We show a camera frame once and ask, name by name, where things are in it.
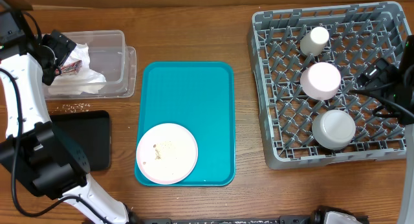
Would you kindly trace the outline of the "red snack wrapper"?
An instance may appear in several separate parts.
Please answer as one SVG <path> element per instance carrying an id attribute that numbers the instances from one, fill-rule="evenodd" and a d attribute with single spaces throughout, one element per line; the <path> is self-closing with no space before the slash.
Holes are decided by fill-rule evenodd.
<path id="1" fill-rule="evenodd" d="M 68 65 L 64 65 L 63 67 L 58 67 L 55 70 L 55 75 L 56 76 L 74 75 L 74 74 L 79 73 L 81 67 L 82 67 L 82 61 L 78 60 Z"/>

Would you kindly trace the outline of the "white napkin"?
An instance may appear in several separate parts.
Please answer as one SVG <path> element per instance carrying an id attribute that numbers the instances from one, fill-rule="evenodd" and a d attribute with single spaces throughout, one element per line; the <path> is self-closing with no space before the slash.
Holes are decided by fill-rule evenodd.
<path id="1" fill-rule="evenodd" d="M 90 68 L 89 47 L 87 44 L 77 44 L 64 65 L 82 61 L 79 73 L 74 75 L 57 76 L 47 87 L 50 95 L 80 95 L 82 93 L 97 94 L 106 82 L 105 76 Z"/>

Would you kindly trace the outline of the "grey bowl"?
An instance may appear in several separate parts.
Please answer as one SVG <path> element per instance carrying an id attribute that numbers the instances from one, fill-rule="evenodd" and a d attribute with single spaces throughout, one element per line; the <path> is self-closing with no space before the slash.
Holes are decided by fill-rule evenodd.
<path id="1" fill-rule="evenodd" d="M 345 111 L 333 109 L 319 114 L 312 122 L 314 139 L 324 148 L 340 150 L 350 144 L 356 124 Z"/>

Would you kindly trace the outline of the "white cup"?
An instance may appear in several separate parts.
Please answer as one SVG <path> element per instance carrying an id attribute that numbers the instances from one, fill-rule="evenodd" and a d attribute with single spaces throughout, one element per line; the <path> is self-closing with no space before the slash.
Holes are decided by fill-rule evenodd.
<path id="1" fill-rule="evenodd" d="M 324 27 L 313 28 L 300 41 L 300 50 L 306 56 L 318 56 L 329 41 L 329 32 Z"/>

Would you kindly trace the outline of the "pink plate with rice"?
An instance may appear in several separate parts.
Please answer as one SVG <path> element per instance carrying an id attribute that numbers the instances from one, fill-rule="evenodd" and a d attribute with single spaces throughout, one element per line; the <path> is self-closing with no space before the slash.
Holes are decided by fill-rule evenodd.
<path id="1" fill-rule="evenodd" d="M 195 137 L 185 127 L 159 124 L 144 133 L 136 149 L 136 164 L 151 182 L 172 185 L 184 180 L 198 160 Z"/>

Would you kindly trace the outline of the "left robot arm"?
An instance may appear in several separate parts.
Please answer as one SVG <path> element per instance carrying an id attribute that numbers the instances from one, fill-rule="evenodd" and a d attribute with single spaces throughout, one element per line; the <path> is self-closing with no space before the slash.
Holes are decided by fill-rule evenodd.
<path id="1" fill-rule="evenodd" d="M 128 207 L 92 177 L 86 150 L 109 153 L 106 111 L 50 116 L 42 84 L 51 81 L 74 43 L 58 32 L 35 37 L 28 28 L 1 31 L 1 80 L 8 126 L 1 164 L 13 185 L 54 205 L 68 203 L 95 223 L 136 223 Z"/>

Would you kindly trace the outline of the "clear plastic bin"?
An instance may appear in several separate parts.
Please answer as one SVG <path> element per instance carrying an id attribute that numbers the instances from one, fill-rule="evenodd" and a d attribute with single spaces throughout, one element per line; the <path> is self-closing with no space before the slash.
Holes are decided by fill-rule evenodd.
<path id="1" fill-rule="evenodd" d="M 125 43 L 121 30 L 96 30 L 64 33 L 77 44 L 87 44 L 90 68 L 105 76 L 106 82 L 97 94 L 50 95 L 43 86 L 47 100 L 97 98 L 129 98 L 135 92 L 137 71 L 136 50 Z"/>

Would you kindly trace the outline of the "spilled rice grains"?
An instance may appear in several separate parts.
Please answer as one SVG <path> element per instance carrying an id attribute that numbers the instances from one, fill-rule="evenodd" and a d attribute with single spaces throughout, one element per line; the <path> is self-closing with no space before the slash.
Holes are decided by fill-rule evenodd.
<path id="1" fill-rule="evenodd" d="M 60 106 L 53 107 L 49 110 L 51 115 L 58 114 L 70 114 L 70 113 L 83 113 L 88 112 L 91 108 L 89 103 L 75 103 L 75 104 L 62 104 Z"/>

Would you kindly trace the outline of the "black tray bin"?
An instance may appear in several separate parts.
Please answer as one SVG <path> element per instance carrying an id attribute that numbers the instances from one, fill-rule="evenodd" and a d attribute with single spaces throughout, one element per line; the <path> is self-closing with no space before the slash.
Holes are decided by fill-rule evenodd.
<path id="1" fill-rule="evenodd" d="M 107 111 L 51 115 L 50 118 L 83 148 L 92 171 L 110 168 L 111 118 Z"/>

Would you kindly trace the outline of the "grey dish rack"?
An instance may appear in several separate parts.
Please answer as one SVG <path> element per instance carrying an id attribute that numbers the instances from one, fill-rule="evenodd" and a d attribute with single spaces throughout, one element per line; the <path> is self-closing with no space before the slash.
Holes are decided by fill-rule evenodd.
<path id="1" fill-rule="evenodd" d="M 256 12 L 248 32 L 267 166 L 403 159 L 391 77 L 411 34 L 393 1 Z"/>

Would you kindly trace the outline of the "teal plastic tray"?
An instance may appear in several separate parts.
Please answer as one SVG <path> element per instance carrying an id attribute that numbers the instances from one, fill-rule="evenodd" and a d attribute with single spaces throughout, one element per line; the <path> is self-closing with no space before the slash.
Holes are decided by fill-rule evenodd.
<path id="1" fill-rule="evenodd" d="M 143 72 L 137 137 L 174 123 L 197 141 L 199 156 L 177 186 L 226 186 L 235 177 L 234 73 L 225 62 L 153 62 Z"/>

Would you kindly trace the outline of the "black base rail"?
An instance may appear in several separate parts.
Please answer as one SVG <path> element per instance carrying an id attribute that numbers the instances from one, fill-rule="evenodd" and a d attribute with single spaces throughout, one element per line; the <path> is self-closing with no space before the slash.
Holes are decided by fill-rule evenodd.
<path id="1" fill-rule="evenodd" d="M 356 216 L 348 210 L 318 206 L 307 215 L 284 215 L 278 218 L 233 219 L 170 219 L 140 218 L 133 214 L 132 223 L 138 224 L 370 224 L 368 216 Z"/>

